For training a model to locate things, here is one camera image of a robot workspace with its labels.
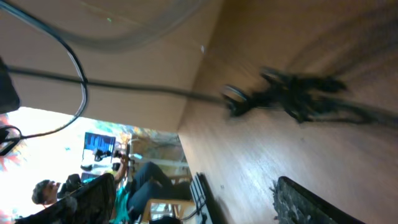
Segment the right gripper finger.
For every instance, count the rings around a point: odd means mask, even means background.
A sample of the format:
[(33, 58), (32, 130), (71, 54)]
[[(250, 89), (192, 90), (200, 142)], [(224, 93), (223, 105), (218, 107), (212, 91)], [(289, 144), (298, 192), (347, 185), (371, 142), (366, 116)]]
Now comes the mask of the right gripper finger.
[(273, 181), (272, 194), (280, 224), (364, 224), (286, 176)]

